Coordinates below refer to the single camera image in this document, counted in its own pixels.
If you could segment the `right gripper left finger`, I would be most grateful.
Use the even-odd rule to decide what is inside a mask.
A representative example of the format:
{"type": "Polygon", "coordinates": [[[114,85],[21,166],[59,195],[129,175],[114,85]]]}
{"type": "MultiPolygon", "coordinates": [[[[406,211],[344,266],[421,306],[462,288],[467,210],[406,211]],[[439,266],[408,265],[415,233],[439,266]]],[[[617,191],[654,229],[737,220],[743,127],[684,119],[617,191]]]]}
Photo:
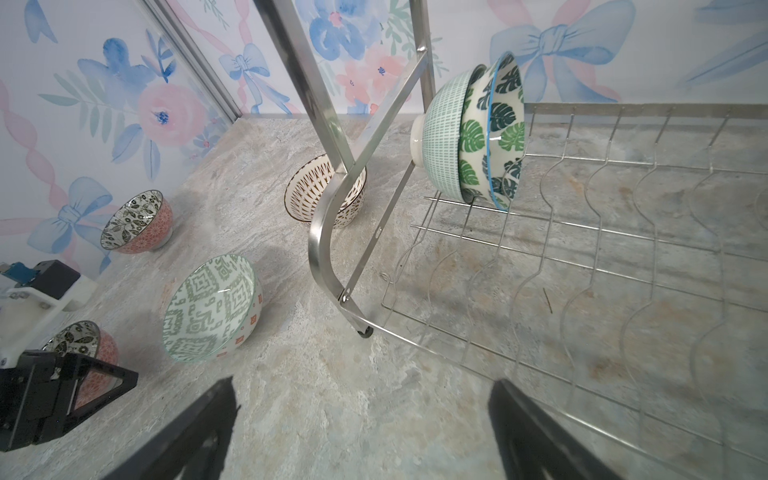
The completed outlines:
{"type": "Polygon", "coordinates": [[[239,405],[233,378],[217,381],[108,479],[218,479],[239,405]]]}

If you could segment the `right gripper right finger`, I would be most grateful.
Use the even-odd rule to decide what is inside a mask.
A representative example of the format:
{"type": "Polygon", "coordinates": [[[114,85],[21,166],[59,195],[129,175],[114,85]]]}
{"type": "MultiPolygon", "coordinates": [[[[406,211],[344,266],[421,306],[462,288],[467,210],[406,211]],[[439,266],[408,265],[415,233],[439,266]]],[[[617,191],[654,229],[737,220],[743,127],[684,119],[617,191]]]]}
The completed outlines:
{"type": "Polygon", "coordinates": [[[619,477],[511,381],[493,383],[488,411],[508,479],[619,477]]]}

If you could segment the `stainless steel dish rack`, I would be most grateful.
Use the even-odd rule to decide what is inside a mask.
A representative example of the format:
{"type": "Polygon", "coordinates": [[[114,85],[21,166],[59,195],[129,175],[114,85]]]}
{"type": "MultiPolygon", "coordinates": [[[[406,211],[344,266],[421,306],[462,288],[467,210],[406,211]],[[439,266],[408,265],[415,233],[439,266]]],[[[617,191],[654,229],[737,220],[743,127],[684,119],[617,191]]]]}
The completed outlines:
{"type": "Polygon", "coordinates": [[[501,369],[515,420],[586,478],[604,455],[569,452],[564,427],[637,458],[653,478],[767,475],[767,109],[737,104],[535,104],[514,202],[438,192],[372,312],[355,288],[401,204],[394,193],[347,281],[330,208],[350,191],[417,81],[406,68],[360,146],[345,140],[289,4],[259,7],[332,157],[309,233],[312,276],[362,337],[396,339],[479,377],[501,369]]]}

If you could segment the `green monstera leaf bowl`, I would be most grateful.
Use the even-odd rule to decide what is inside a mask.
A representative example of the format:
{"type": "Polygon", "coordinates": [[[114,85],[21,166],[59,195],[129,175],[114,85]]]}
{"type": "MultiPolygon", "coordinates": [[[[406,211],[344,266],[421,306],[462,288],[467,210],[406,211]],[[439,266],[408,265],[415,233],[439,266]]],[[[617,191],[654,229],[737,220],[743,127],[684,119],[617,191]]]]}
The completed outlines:
{"type": "Polygon", "coordinates": [[[465,202],[483,199],[498,210],[510,209],[526,143],[523,100],[520,69],[510,52],[470,77],[458,152],[465,202]]]}

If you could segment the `pale green grid bowl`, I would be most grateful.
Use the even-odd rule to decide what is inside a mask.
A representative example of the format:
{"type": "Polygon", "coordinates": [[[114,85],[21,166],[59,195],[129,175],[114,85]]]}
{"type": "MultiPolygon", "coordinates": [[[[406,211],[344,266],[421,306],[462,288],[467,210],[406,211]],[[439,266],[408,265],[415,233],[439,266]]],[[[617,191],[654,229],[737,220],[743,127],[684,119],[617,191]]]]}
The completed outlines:
{"type": "Polygon", "coordinates": [[[463,200],[458,152],[464,102],[469,85],[486,70],[486,65],[478,64],[449,80],[411,128],[412,162],[426,171],[432,185],[444,198],[463,200]]]}

